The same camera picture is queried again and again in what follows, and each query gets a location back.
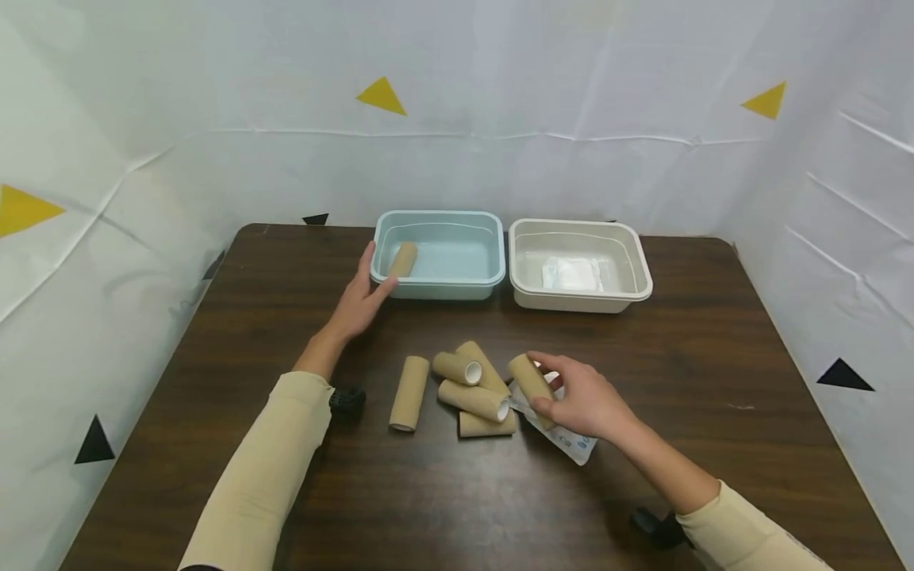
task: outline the black clamp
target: black clamp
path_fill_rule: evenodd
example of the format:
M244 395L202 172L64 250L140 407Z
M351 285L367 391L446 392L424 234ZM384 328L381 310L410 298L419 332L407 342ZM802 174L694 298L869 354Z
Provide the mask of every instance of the black clamp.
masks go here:
M330 412L334 415L351 415L365 406L365 391L361 388L337 388L330 396Z
M673 512L668 513L664 519L660 519L646 508L638 508L632 512L629 523L647 535L651 544L657 549L673 549L680 544L689 544L692 547L692 542L686 537L686 532L683 531Z

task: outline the brown cardboard roll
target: brown cardboard roll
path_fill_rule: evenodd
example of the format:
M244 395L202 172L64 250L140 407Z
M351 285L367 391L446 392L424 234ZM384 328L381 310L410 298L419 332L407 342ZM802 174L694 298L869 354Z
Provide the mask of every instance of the brown cardboard roll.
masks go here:
M397 250L397 255L394 256L394 261L390 264L388 277L408 278L409 273L412 272L412 265L416 263L416 256L418 255L419 248L416 247L415 243L403 242L400 244L400 249Z
M511 371L511 375L520 385L520 390L524 393L528 402L532 402L536 397L556 399L552 389L549 388L546 378L543 377L543 374L539 372L539 369L526 354L520 354L511 359L511 362L508 363L508 370ZM554 422L543 415L537 414L537 418L539 418L539 424L542 425L544 430L549 430L555 425Z
M492 362L485 356L476 341L468 341L457 347L456 353L470 357L483 368L483 378L480 379L479 386L504 397L511 395L511 389L508 388L502 377L498 375L498 371L492 366Z
M425 394L425 382L429 378L429 362L422 357L410 356L403 363L403 372L394 397L394 407L390 410L391 428L413 432L419 423L419 410L422 408L422 395Z
M438 399L452 407L472 412L477 417L501 422L507 418L511 407L508 397L501 397L487 388L454 383L448 379L438 387Z
M480 436L504 436L514 434L517 431L517 414L513 410L509 410L507 418L501 422L493 422L469 412L461 411L457 422L459 424L460 438L462 439L472 439Z
M461 354L438 353L431 361L431 370L461 385L476 386L483 378L483 366Z

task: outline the hand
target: hand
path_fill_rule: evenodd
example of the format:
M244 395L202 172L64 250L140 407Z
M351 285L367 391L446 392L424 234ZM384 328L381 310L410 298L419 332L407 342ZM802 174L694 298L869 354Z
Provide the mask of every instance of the hand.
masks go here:
M375 254L375 243L369 242L358 261L358 272L346 286L343 296L325 330L339 335L345 341L362 333L375 319L381 303L397 287L397 278L387 278L371 292L371 257Z
M640 426L615 387L592 366L564 355L531 351L527 356L542 364L539 370L543 373L558 372L558 377L550 383L553 390L565 386L561 400L534 398L530 406L537 413L578 434L613 444Z

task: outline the beige sleeve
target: beige sleeve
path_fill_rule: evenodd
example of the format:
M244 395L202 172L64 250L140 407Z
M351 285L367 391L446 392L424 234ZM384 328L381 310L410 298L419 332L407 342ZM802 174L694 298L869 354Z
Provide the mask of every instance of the beige sleeve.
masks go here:
M831 569L724 482L715 500L697 512L677 515L676 520L708 569Z
M272 569L282 525L330 424L333 392L312 373L280 377L210 494L179 569Z

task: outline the light blue plastic bin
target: light blue plastic bin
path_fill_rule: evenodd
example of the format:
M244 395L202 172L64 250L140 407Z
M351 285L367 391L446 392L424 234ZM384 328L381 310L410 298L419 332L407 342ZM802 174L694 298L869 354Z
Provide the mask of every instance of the light blue plastic bin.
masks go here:
M371 279L380 283L403 242L419 248L408 278L391 297L402 300L484 300L505 277L502 221L488 212L391 210L375 228Z

